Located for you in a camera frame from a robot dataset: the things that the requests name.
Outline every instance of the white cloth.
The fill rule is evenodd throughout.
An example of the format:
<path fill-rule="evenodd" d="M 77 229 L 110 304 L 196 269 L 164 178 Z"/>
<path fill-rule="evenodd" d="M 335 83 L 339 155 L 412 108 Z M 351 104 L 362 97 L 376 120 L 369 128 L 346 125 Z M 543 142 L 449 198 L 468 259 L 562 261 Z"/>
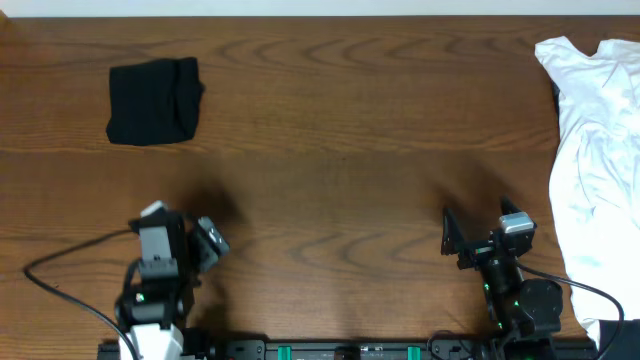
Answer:
<path fill-rule="evenodd" d="M 606 40 L 595 55 L 566 37 L 536 45 L 560 88 L 560 146 L 549 182 L 558 242 L 572 280 L 615 297 L 640 318 L 640 43 Z M 578 322 L 599 344 L 603 297 L 572 288 Z"/>

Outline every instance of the black square fabric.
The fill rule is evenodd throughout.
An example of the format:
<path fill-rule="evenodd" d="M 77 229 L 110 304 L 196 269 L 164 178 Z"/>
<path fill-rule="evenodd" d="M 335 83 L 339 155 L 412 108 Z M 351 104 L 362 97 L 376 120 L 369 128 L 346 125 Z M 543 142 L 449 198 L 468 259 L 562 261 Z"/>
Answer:
<path fill-rule="evenodd" d="M 114 67 L 109 87 L 111 143 L 144 146 L 193 139 L 204 90 L 197 59 Z"/>

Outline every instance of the green strip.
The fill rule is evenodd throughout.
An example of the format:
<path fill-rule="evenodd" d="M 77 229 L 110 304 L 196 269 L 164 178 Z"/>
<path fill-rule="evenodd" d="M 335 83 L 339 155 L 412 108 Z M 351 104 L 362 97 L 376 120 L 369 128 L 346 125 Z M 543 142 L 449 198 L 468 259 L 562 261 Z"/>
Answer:
<path fill-rule="evenodd" d="M 291 347 L 279 346 L 278 347 L 278 360 L 291 360 Z"/>
<path fill-rule="evenodd" d="M 420 360 L 420 348 L 417 346 L 409 346 L 407 349 L 407 360 Z"/>

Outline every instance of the wooden tabletop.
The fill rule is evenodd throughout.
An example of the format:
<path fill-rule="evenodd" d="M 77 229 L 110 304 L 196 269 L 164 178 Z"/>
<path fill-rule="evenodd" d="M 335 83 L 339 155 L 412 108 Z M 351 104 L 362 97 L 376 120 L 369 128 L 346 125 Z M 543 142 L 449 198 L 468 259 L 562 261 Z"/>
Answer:
<path fill-rule="evenodd" d="M 534 45 L 590 54 L 638 18 L 21 19 L 0 34 L 0 358 L 92 359 L 115 334 L 29 283 L 27 262 L 126 227 L 156 199 L 232 246 L 190 324 L 217 336 L 426 338 L 492 328 L 480 275 L 440 255 L 508 194 L 539 228 L 522 262 L 564 275 L 548 199 L 558 126 Z M 192 141 L 109 144 L 109 68 L 195 56 Z M 112 315 L 133 236 L 37 275 Z M 562 336 L 582 337 L 565 290 Z"/>

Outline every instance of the white wall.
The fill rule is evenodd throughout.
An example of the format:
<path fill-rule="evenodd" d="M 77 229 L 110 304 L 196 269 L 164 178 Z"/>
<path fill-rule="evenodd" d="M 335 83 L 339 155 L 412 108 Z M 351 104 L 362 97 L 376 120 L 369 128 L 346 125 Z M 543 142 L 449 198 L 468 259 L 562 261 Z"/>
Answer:
<path fill-rule="evenodd" d="M 640 15 L 640 0 L 0 0 L 9 17 Z"/>

